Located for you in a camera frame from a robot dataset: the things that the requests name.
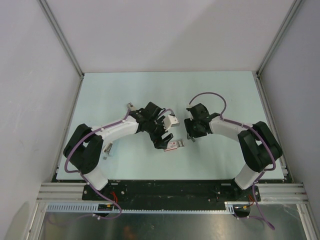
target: black mounting plate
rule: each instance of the black mounting plate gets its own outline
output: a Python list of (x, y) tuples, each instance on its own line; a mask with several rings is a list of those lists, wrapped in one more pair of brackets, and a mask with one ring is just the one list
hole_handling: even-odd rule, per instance
[[(204, 211), (225, 210), (225, 202), (248, 202), (252, 188), (235, 196), (231, 180), (110, 180), (100, 191), (113, 200), (114, 192), (124, 210)], [(255, 186), (256, 198), (261, 200)], [(82, 194), (84, 201), (106, 201), (89, 185)]]

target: light blue table surface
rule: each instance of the light blue table surface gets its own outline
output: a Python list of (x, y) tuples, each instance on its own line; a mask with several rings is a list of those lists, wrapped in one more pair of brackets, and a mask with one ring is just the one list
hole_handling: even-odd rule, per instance
[[(146, 132), (123, 137), (114, 156), (100, 157), (109, 179), (232, 179), (245, 164), (238, 142), (215, 134), (197, 138), (195, 143), (187, 140), (184, 126), (184, 119), (189, 117), (187, 104), (196, 94), (208, 91), (225, 97), (226, 118), (243, 123), (267, 122), (250, 71), (86, 73), (67, 141), (82, 123), (90, 127), (105, 125), (122, 118), (129, 102), (138, 109), (153, 102), (174, 110), (180, 126), (170, 132), (173, 140), (183, 139), (185, 147), (168, 152), (155, 149)], [(204, 104), (210, 113), (220, 113), (223, 109), (222, 100), (213, 95), (200, 96), (194, 103)], [(62, 156), (56, 178), (80, 180), (78, 173), (65, 172), (65, 161)], [(76, 168), (69, 164), (68, 169)], [(279, 161), (275, 171), (263, 176), (263, 179), (283, 178)]]

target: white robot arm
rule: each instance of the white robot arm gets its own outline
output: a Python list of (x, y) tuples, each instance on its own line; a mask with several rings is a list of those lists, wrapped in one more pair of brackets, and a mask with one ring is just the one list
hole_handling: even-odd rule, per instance
[(70, 162), (97, 190), (101, 190), (108, 183), (108, 178), (105, 177), (100, 168), (101, 163), (99, 163), (99, 159), (101, 152), (107, 150), (109, 143), (127, 135), (147, 132), (156, 149), (166, 149), (168, 142), (174, 136), (172, 133), (164, 138), (162, 136), (171, 127), (179, 125), (179, 120), (174, 116), (174, 113), (163, 116), (163, 109), (152, 102), (149, 102), (145, 108), (139, 110), (131, 103), (128, 106), (130, 109), (129, 115), (124, 120), (118, 120), (119, 124), (105, 129), (101, 126), (91, 128), (85, 124), (79, 125), (64, 148), (63, 154), (68, 158), (72, 149), (84, 136), (100, 129), (84, 141), (88, 143), (87, 146), (81, 143), (69, 158)]
[[(191, 113), (191, 117), (185, 119), (184, 124), (189, 139), (194, 141), (195, 138), (204, 137), (207, 134), (218, 134), (240, 143), (245, 165), (233, 182), (241, 190), (249, 188), (265, 167), (272, 164), (265, 147), (257, 143), (258, 139), (247, 128), (223, 121), (218, 113), (209, 114), (207, 108), (201, 103), (190, 106), (187, 110)], [(256, 124), (246, 125), (258, 132), (275, 160), (282, 156), (282, 149), (267, 124), (259, 121)]]

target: small white object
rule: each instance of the small white object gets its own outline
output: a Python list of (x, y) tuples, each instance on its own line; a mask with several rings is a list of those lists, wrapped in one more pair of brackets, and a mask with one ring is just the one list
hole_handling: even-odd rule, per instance
[(166, 149), (164, 149), (165, 152), (170, 151), (170, 150), (175, 150), (181, 147), (184, 147), (184, 141), (182, 139), (177, 140), (177, 141), (171, 141), (168, 143)]
[(129, 103), (127, 104), (127, 107), (128, 107), (128, 109), (129, 109), (130, 111), (136, 111), (136, 110), (137, 110), (137, 108), (136, 108), (131, 102), (129, 102)]
[(168, 115), (163, 119), (164, 130), (168, 131), (171, 127), (179, 126), (180, 122), (176, 116)]

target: gray floor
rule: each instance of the gray floor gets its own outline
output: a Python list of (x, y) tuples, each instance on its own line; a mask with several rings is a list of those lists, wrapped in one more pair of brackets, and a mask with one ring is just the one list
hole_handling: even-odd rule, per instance
[[(296, 205), (264, 205), (275, 231), (255, 219), (223, 214), (123, 214), (114, 220), (84, 217), (66, 226), (44, 221), (40, 240), (305, 240)], [(52, 222), (83, 213), (50, 213)], [(258, 215), (253, 207), (250, 215)]]

